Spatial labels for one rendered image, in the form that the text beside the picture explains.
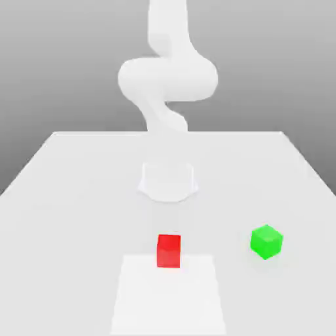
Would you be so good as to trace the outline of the small red cube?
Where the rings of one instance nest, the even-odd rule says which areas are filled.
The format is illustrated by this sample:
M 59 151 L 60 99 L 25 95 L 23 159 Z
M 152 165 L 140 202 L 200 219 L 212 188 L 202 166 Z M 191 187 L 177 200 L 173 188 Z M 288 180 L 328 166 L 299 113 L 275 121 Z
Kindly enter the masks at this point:
M 157 237 L 157 267 L 179 268 L 181 235 L 159 234 Z

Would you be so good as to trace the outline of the small green cube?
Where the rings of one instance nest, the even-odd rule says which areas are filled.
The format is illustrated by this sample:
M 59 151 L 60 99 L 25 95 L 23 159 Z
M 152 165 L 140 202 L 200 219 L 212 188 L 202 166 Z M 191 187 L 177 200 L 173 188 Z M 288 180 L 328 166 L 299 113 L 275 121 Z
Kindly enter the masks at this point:
M 266 224 L 252 231 L 250 248 L 267 260 L 281 251 L 283 240 L 284 236 L 280 232 Z

